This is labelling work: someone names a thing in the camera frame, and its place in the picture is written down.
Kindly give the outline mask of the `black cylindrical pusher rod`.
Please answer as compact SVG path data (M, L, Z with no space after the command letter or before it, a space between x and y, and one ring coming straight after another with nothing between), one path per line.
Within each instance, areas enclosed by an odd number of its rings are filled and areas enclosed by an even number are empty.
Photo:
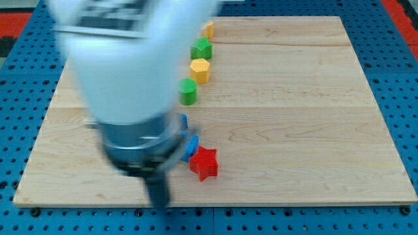
M166 174L158 173L145 177L148 196L153 208L165 208L170 202L169 185Z

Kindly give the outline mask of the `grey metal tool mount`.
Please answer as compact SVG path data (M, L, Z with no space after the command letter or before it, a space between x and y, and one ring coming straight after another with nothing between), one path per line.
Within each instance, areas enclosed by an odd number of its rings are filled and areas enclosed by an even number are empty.
M99 123L87 117L84 125L98 130L104 154L116 168L143 178L170 170L181 161L188 139L198 135L195 129L181 130L180 114L176 112L132 125Z

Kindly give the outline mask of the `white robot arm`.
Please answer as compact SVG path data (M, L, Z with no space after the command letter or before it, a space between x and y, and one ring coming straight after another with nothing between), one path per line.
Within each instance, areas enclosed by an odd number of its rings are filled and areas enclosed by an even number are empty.
M57 43L73 65L103 150L145 181L152 205L170 200L167 172L185 153L178 66L214 0L49 1Z

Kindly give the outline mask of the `blue block behind arm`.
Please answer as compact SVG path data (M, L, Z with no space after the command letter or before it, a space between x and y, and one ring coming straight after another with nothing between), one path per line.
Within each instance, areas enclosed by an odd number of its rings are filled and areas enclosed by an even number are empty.
M186 131L188 128L187 116L185 114L180 114L180 119L182 124L181 130Z

